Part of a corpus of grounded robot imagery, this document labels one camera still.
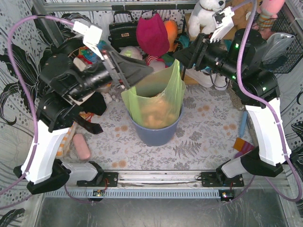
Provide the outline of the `green trash bag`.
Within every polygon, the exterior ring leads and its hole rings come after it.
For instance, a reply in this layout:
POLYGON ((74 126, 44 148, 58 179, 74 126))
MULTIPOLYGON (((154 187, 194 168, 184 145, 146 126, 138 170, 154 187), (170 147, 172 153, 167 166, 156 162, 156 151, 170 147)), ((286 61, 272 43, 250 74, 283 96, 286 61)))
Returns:
POLYGON ((174 60, 170 67, 147 76, 134 87, 123 91, 121 97, 131 118, 142 126, 141 108, 160 98, 174 105, 179 115, 185 89, 180 75, 180 62, 174 60))

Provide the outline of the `blue-grey trash bin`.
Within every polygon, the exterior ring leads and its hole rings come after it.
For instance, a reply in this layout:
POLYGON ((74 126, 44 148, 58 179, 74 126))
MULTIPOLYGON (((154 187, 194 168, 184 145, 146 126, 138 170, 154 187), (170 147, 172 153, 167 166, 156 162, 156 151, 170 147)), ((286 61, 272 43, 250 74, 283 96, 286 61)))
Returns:
POLYGON ((135 127, 135 131, 140 140, 149 147, 162 146, 167 144, 177 131, 177 126, 184 113, 184 105, 181 106, 178 119, 170 126, 162 129, 148 129, 138 125, 127 112, 128 117, 135 127))

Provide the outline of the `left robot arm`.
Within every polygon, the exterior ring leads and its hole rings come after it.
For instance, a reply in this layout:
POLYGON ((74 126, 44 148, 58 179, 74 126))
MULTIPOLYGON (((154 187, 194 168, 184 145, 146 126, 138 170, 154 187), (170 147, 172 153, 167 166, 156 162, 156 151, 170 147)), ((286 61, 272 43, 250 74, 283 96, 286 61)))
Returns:
POLYGON ((38 135, 24 164, 14 168, 17 177, 27 180, 30 193, 55 191, 68 182, 79 187, 108 186, 108 178, 96 162, 69 164, 56 158, 57 150, 74 123, 92 134, 103 131, 99 124, 80 116, 83 111, 91 111, 86 102, 97 89, 111 82, 131 88, 152 72, 153 68, 143 61, 110 47, 101 52, 100 60, 84 70, 79 70, 64 53, 51 56, 40 74, 49 91, 36 111, 38 135))

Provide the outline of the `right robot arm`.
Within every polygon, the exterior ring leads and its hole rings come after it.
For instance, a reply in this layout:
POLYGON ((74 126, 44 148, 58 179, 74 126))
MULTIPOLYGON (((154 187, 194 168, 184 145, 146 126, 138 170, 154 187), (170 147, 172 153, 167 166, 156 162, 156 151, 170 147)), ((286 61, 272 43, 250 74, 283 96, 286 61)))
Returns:
POLYGON ((257 136, 258 145, 246 154, 220 165, 214 172, 202 174, 203 186, 237 186, 243 173, 276 177, 287 160, 296 161, 285 135, 280 133, 276 118, 280 117, 280 90, 275 75, 260 67, 267 42, 257 30, 250 30, 241 63, 241 82, 237 81, 237 59, 245 30, 235 33, 229 50, 211 42, 211 36, 199 34, 187 48, 174 53, 187 69, 206 67, 225 76, 245 106, 257 136))

